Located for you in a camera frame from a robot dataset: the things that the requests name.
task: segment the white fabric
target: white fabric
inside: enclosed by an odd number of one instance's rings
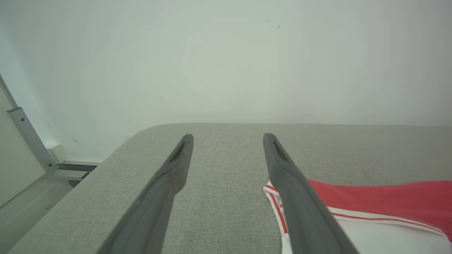
[[[285,217],[279,193],[268,187],[264,187],[264,193],[270,201],[281,231],[282,254],[292,254],[289,234],[284,233]],[[452,245],[446,235],[440,229],[424,223],[340,208],[328,209],[361,254],[452,253]]]

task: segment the baseboard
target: baseboard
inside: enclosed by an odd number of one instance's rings
[[[85,165],[85,166],[99,166],[103,160],[79,160],[79,159],[67,159],[63,161],[63,164],[72,165]]]

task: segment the floor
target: floor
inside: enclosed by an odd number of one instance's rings
[[[1,208],[0,254],[14,247],[72,189],[67,180],[44,176]]]

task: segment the metal bracket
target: metal bracket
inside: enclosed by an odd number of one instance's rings
[[[52,178],[76,181],[81,181],[87,175],[87,171],[58,169],[58,166],[42,143],[24,110],[21,107],[16,107],[7,112],[47,175]]]

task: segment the red fabric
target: red fabric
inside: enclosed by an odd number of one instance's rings
[[[391,186],[309,182],[329,207],[419,221],[441,229],[452,241],[452,181]]]
[[[275,197],[273,196],[273,194],[270,194],[270,196],[272,197],[273,203],[275,204],[276,211],[278,211],[279,220],[281,220],[281,224],[283,225],[282,229],[284,230],[284,234],[287,234],[286,223],[284,221],[284,217],[282,216],[283,214],[281,213],[281,210],[279,209],[278,203],[276,203],[276,200],[275,200]]]

